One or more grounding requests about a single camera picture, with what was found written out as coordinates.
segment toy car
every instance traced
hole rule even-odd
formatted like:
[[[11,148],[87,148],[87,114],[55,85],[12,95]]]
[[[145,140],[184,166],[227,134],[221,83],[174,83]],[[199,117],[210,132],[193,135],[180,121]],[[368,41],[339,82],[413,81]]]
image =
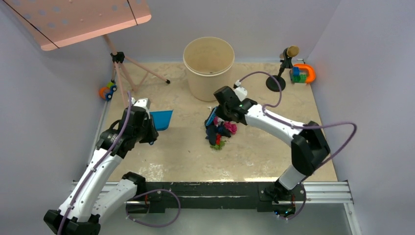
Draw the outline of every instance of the toy car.
[[[106,101],[109,101],[113,98],[113,93],[117,90],[115,82],[111,81],[107,84],[106,87],[99,89],[99,96]]]

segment pink toy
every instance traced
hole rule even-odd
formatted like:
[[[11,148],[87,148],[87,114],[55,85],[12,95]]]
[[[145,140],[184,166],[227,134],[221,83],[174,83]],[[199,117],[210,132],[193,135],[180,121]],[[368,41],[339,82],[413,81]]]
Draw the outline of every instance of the pink toy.
[[[215,126],[218,125],[218,116],[215,116],[215,118],[213,119],[213,124],[215,124]]]
[[[238,130],[236,124],[232,124],[230,121],[225,121],[224,126],[231,132],[232,135],[235,135],[236,131]]]

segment tripod stand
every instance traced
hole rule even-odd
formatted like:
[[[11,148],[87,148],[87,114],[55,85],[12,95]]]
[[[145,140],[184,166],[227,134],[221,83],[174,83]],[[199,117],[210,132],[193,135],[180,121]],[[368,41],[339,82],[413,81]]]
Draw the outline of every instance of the tripod stand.
[[[107,45],[109,46],[110,50],[111,50],[111,56],[113,58],[113,76],[111,78],[111,81],[115,82],[115,72],[117,74],[118,77],[118,83],[119,83],[119,87],[120,87],[120,92],[121,92],[121,97],[122,97],[122,101],[124,103],[124,107],[127,108],[127,100],[125,98],[125,94],[124,94],[124,88],[122,86],[122,82],[120,81],[120,75],[122,75],[120,73],[119,68],[121,68],[122,72],[124,73],[124,77],[125,79],[128,81],[128,83],[130,83],[130,86],[132,88],[132,90],[134,92],[138,91],[138,89],[140,88],[140,86],[143,84],[143,82],[145,81],[145,79],[147,78],[148,73],[151,73],[152,75],[154,75],[155,77],[163,80],[165,83],[170,84],[170,80],[164,78],[163,76],[155,73],[154,71],[150,70],[149,68],[143,66],[142,64],[140,64],[139,62],[137,62],[136,60],[132,59],[131,57],[128,57],[126,55],[124,55],[124,52],[122,51],[117,51],[115,49],[114,44],[111,42],[110,38],[108,37],[107,34],[102,35],[102,37],[104,37],[105,42],[107,43]],[[147,71],[147,73],[144,75],[144,77],[142,78],[142,80],[140,81],[140,83],[138,85],[136,85],[130,74],[128,73],[127,68],[125,68],[123,62],[124,59],[127,59],[128,61],[130,61],[131,63],[135,64],[136,66],[138,66],[139,68]]]

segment pile of toys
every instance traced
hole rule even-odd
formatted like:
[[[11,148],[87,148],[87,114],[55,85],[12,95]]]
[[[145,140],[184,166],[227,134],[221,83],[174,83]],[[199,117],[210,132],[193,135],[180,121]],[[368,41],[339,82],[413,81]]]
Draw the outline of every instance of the pile of toys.
[[[230,138],[236,134],[236,124],[225,121],[215,115],[217,107],[212,109],[209,117],[205,120],[206,139],[209,140],[210,147],[221,150],[225,146],[225,142],[221,140],[223,136]]]

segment black round base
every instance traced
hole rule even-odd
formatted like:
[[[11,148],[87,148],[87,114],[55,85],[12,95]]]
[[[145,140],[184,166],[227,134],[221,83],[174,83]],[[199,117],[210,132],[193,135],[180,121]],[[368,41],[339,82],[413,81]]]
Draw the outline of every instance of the black round base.
[[[273,77],[277,79],[279,85],[281,86],[281,90],[283,91],[285,89],[285,80],[284,80],[284,78],[277,77],[277,75],[273,75]],[[268,77],[267,82],[265,84],[267,85],[268,89],[270,89],[271,91],[279,92],[278,85],[272,77]]]

